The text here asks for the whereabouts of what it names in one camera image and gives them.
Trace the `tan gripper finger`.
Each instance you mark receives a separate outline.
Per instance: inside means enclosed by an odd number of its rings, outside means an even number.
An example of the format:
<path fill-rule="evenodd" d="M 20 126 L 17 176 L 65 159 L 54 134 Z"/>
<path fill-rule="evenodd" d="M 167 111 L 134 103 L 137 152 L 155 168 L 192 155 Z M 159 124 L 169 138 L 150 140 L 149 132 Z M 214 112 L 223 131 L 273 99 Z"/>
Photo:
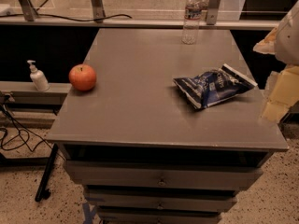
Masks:
<path fill-rule="evenodd" d="M 287 66 L 271 72 L 264 89 L 262 117 L 279 123 L 299 101 L 299 67 Z"/>
<path fill-rule="evenodd" d="M 268 35 L 258 42 L 254 47 L 253 50 L 255 52 L 261 53 L 261 54 L 275 54 L 275 42 L 276 42 L 276 36 L 277 36 L 278 28 L 273 28 Z"/>

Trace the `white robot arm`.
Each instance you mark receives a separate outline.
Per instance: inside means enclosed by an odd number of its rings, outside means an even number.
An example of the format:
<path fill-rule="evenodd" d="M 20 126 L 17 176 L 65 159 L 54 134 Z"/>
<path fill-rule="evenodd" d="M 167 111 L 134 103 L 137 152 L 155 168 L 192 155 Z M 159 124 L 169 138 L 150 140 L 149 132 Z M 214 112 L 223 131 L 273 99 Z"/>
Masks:
<path fill-rule="evenodd" d="M 262 117 L 276 123 L 299 101 L 299 1 L 253 50 L 274 55 L 286 67 L 268 80 L 266 103 Z"/>

